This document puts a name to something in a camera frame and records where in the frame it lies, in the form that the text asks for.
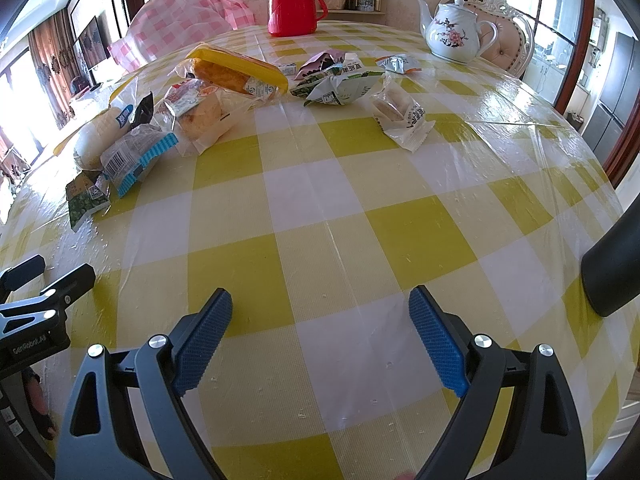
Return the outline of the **left hand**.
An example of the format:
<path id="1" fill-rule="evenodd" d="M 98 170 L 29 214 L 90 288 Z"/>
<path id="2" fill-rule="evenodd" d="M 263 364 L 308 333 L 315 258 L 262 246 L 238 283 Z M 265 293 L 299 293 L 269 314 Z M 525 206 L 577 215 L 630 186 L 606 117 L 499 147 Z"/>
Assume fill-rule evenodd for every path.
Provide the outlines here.
<path id="1" fill-rule="evenodd" d="M 23 382 L 32 420 L 40 436 L 44 440 L 52 441 L 56 437 L 56 427 L 49 415 L 46 400 L 44 400 L 40 377 L 31 368 L 28 368 L 24 373 Z"/>

